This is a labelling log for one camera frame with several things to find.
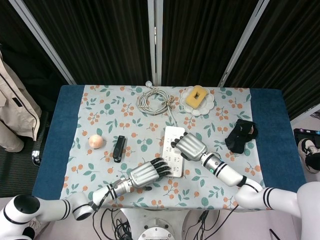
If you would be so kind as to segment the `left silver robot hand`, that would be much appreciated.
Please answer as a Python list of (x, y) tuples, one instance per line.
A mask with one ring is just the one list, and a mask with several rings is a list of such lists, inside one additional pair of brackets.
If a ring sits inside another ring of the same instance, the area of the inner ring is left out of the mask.
[(131, 170), (128, 182), (130, 189), (141, 189), (171, 174), (168, 163), (162, 157), (158, 157)]

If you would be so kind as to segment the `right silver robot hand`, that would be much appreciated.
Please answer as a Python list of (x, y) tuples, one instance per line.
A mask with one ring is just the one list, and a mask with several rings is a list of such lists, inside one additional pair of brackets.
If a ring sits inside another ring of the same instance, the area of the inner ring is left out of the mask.
[(178, 149), (180, 155), (188, 160), (198, 162), (208, 152), (207, 146), (192, 133), (184, 132), (179, 138), (175, 138), (171, 147)]

